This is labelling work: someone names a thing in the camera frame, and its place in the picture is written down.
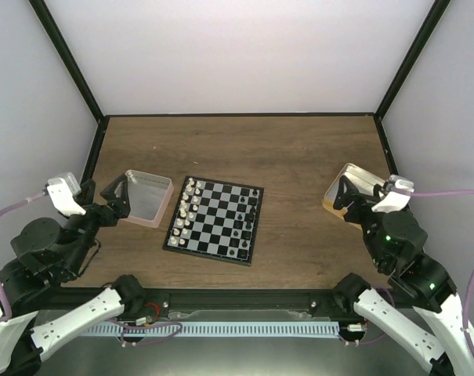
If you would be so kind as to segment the black bishop chess piece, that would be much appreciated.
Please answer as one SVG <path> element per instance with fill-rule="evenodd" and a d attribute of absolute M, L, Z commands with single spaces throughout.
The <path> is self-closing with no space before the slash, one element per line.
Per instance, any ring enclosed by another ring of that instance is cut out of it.
<path fill-rule="evenodd" d="M 254 218 L 255 212 L 256 212 L 255 207 L 251 207 L 250 210 L 249 210 L 249 213 L 248 213 L 249 219 L 253 219 L 253 218 Z"/>

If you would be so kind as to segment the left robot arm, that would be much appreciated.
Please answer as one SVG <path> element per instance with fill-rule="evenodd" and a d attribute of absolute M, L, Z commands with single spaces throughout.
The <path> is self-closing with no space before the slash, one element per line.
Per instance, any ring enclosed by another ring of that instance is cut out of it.
<path fill-rule="evenodd" d="M 128 217 L 128 178 L 118 176 L 94 202 L 96 184 L 80 184 L 70 172 L 48 180 L 41 192 L 0 210 L 0 218 L 49 197 L 67 220 L 42 217 L 28 223 L 10 244 L 15 258 L 0 269 L 0 375 L 33 375 L 44 361 L 86 329 L 125 313 L 138 316 L 146 307 L 146 292 L 133 275 L 111 282 L 96 297 L 57 320 L 35 326 L 45 304 L 62 284 L 77 280 L 89 267 L 96 236 Z"/>

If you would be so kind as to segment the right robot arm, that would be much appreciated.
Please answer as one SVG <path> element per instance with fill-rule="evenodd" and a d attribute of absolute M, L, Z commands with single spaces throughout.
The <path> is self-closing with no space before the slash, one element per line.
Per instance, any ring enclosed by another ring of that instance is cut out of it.
<path fill-rule="evenodd" d="M 461 298 L 447 270 L 425 253 L 428 234 L 407 207 L 416 195 L 414 184 L 391 175 L 365 193 L 342 173 L 335 186 L 333 209 L 342 211 L 347 223 L 361 228 L 376 270 L 389 277 L 389 284 L 432 332 L 406 318 L 355 273 L 336 285 L 336 310 L 371 321 L 430 375 L 474 375 L 471 296 Z"/>

